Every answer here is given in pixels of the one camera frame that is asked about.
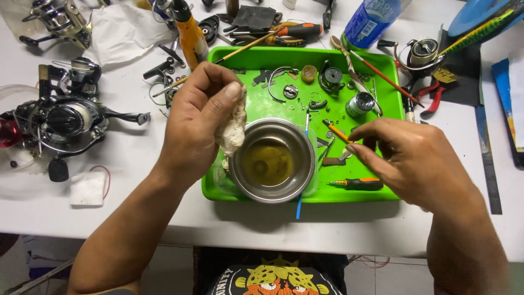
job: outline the tile floor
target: tile floor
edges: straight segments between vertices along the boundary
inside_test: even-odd
[[[348,295],[433,295],[433,277],[425,259],[365,256],[355,260],[345,269]],[[512,264],[513,287],[511,294],[522,294],[524,264]],[[192,293],[192,248],[158,246],[142,279],[142,295]],[[17,243],[6,255],[0,257],[0,294],[28,279],[24,250]],[[25,295],[64,295],[67,281],[52,279]]]

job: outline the hand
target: hand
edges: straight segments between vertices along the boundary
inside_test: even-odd
[[[379,118],[355,129],[347,149],[409,204],[435,214],[485,206],[442,130],[391,118]],[[378,148],[384,158],[374,150]]]
[[[215,130],[230,116],[242,85],[231,70],[201,63],[173,97],[155,169],[187,188],[202,178],[219,150]]]

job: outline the orange bottle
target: orange bottle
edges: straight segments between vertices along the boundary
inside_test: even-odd
[[[208,44],[202,29],[195,23],[186,1],[173,0],[172,12],[180,34],[179,42],[185,61],[193,71],[199,63],[208,59]]]

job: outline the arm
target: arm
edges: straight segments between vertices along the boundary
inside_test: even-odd
[[[380,118],[349,140],[364,165],[400,198],[433,213],[428,267],[435,294],[499,294],[508,261],[486,204],[444,133],[433,126]],[[384,158],[374,151],[378,148]]]
[[[86,240],[73,264],[68,293],[122,288],[139,294],[140,276],[182,196],[216,158],[215,130],[240,92],[241,82],[230,70],[208,62],[197,67],[173,99],[158,162]]]

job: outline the black sandpaper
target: black sandpaper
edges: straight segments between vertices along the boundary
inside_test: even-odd
[[[457,38],[447,35],[446,30],[442,30],[439,50],[443,51],[453,44]],[[481,106],[479,79],[481,76],[481,46],[472,45],[458,52],[447,55],[444,62],[447,69],[458,76],[458,81],[444,84],[446,88],[442,93],[442,101],[465,104],[472,107]]]

